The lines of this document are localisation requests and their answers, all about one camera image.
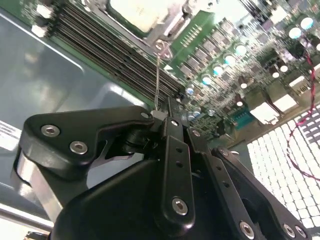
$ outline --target metal bracket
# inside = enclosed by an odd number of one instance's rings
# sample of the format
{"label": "metal bracket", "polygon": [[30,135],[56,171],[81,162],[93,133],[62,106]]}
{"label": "metal bracket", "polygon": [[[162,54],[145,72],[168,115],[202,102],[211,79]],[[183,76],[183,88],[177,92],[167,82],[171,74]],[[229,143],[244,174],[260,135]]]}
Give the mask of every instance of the metal bracket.
{"label": "metal bracket", "polygon": [[163,121],[165,152],[160,157],[160,188],[155,220],[169,236],[184,235],[195,224],[189,147],[183,142],[180,121],[168,117]]}
{"label": "metal bracket", "polygon": [[[153,123],[152,115],[140,106],[41,114],[25,121],[19,144],[28,159],[75,180],[83,178],[99,156],[98,143]],[[52,126],[59,130],[57,135]]]}
{"label": "metal bracket", "polygon": [[211,153],[222,160],[233,183],[237,186],[240,197],[247,200],[254,199],[250,205],[257,212],[258,224],[266,238],[311,239],[301,222],[255,178],[234,154],[223,147],[214,149]]}
{"label": "metal bracket", "polygon": [[228,221],[229,229],[235,239],[253,240],[257,232],[223,162],[210,154],[207,141],[194,129],[187,130],[190,140],[191,159],[202,165],[205,177],[217,193],[223,212]]}
{"label": "metal bracket", "polygon": [[64,181],[29,160],[23,152],[20,153],[16,172],[20,178],[29,183],[32,192],[53,222],[68,202],[88,189],[86,178],[79,181]]}

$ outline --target metal rod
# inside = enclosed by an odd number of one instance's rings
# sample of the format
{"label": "metal rod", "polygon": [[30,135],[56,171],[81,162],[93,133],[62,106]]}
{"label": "metal rod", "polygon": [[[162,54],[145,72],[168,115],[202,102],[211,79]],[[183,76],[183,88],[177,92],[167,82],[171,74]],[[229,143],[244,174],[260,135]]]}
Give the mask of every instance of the metal rod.
{"label": "metal rod", "polygon": [[159,98],[159,70],[160,70],[160,56],[156,57],[156,84],[155,84],[155,95],[154,95],[154,107],[155,110],[158,110],[158,98]]}

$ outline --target mounting hole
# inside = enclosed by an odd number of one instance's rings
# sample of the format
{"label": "mounting hole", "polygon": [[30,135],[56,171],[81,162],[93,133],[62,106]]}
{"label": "mounting hole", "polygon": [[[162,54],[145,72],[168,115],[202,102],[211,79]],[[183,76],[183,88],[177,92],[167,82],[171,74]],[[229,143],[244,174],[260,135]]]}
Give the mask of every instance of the mounting hole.
{"label": "mounting hole", "polygon": [[179,168],[183,168],[184,167],[184,165],[179,161],[176,161],[175,165],[177,165],[177,167],[179,167]]}
{"label": "mounting hole", "polygon": [[244,229],[248,234],[251,234],[251,230],[250,230],[249,227],[244,226],[243,229]]}
{"label": "mounting hole", "polygon": [[229,188],[229,187],[230,187],[230,184],[227,183],[226,181],[223,181],[222,183],[223,183],[223,185],[224,185],[226,188]]}

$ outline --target gray metal surface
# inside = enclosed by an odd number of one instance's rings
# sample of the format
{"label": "gray metal surface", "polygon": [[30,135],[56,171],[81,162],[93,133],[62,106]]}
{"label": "gray metal surface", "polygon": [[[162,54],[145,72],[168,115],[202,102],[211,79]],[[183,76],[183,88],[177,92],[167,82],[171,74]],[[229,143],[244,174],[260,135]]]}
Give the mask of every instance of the gray metal surface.
{"label": "gray metal surface", "polygon": [[18,175],[32,187],[52,222],[55,222],[62,209],[77,195],[88,190],[86,180],[63,181],[53,178],[45,169],[30,161],[21,153],[17,166]]}
{"label": "gray metal surface", "polygon": [[[146,105],[118,85],[50,42],[30,33],[30,28],[0,9],[0,121],[18,129],[35,114]],[[0,203],[48,218],[40,207],[14,191],[10,173],[16,149],[0,148]],[[141,159],[117,161],[94,168],[93,186]]]}

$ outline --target electrolytic capacitor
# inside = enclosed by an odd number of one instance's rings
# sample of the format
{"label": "electrolytic capacitor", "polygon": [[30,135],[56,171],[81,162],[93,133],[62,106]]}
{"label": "electrolytic capacitor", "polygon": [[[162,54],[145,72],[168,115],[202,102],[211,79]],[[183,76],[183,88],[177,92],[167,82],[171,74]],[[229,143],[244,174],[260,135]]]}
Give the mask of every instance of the electrolytic capacitor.
{"label": "electrolytic capacitor", "polygon": [[236,93],[236,94],[235,94],[235,96],[234,96],[234,102],[236,103],[236,105],[237,105],[238,107],[241,107],[241,106],[244,105],[243,100],[242,100],[242,98],[241,98],[241,96],[240,96],[239,93]]}
{"label": "electrolytic capacitor", "polygon": [[278,77],[280,76],[277,68],[276,68],[274,65],[272,65],[272,66],[269,68],[269,73],[271,74],[271,76],[272,76],[274,79],[276,79],[276,78],[278,78]]}
{"label": "electrolytic capacitor", "polygon": [[286,63],[283,60],[279,60],[276,63],[278,69],[280,69],[281,72],[285,73],[286,71],[288,71],[288,66],[286,65]]}
{"label": "electrolytic capacitor", "polygon": [[310,43],[317,51],[320,51],[320,38],[318,38],[317,36],[313,35],[311,37]]}
{"label": "electrolytic capacitor", "polygon": [[194,119],[195,119],[194,112],[193,111],[189,111],[188,112],[188,121],[191,122]]}
{"label": "electrolytic capacitor", "polygon": [[248,81],[244,76],[240,76],[238,78],[238,83],[242,89],[246,89],[248,87]]}
{"label": "electrolytic capacitor", "polygon": [[195,107],[194,109],[193,109],[193,116],[196,118],[196,117],[198,117],[199,115],[201,114],[201,108],[200,107]]}
{"label": "electrolytic capacitor", "polygon": [[194,91],[195,91],[195,86],[193,84],[189,84],[185,89],[185,92],[189,95],[193,95]]}

